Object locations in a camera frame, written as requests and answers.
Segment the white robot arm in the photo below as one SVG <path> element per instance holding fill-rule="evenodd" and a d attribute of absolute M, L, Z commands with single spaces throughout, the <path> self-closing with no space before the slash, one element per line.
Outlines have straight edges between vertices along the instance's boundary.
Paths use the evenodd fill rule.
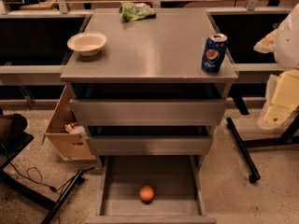
<path fill-rule="evenodd" d="M 299 5 L 277 29 L 256 43 L 254 50 L 274 53 L 276 63 L 284 67 L 266 83 L 265 103 L 258 120 L 262 129 L 281 126 L 299 107 Z"/>

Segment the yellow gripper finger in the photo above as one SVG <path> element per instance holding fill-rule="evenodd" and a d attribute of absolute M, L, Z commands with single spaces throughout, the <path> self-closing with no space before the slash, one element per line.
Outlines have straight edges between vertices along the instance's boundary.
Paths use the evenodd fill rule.
<path fill-rule="evenodd" d="M 299 70 L 271 75 L 266 84 L 265 103 L 258 119 L 262 129 L 281 126 L 299 106 Z"/>
<path fill-rule="evenodd" d="M 269 53 L 275 50 L 275 39 L 277 36 L 278 30 L 275 29 L 268 35 L 266 35 L 263 39 L 255 44 L 253 49 L 260 53 Z"/>

